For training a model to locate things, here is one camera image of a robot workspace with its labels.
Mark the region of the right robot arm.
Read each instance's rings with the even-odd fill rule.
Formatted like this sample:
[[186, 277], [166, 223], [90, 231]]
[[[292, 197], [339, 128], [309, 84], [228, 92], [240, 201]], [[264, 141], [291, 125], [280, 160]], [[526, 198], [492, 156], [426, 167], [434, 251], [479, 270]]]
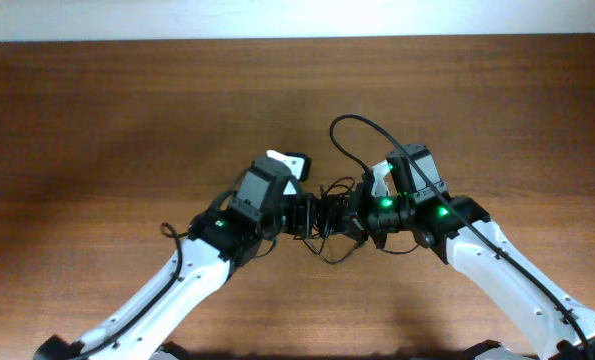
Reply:
[[488, 211], [453, 196], [423, 144], [365, 168], [354, 225], [384, 249], [389, 234], [416, 243], [476, 284], [541, 359], [595, 359], [595, 310], [549, 279], [506, 237]]

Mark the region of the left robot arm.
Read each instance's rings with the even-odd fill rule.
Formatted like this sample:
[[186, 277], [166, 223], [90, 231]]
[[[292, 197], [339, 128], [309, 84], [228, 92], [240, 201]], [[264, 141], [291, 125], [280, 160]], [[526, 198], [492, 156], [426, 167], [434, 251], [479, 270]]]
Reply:
[[269, 150], [255, 158], [233, 187], [193, 218], [186, 232], [161, 225], [176, 250], [120, 309], [72, 343], [48, 338], [34, 358], [151, 358], [201, 301], [257, 257], [262, 242], [275, 242], [284, 232], [288, 200], [299, 194], [309, 167], [302, 153]]

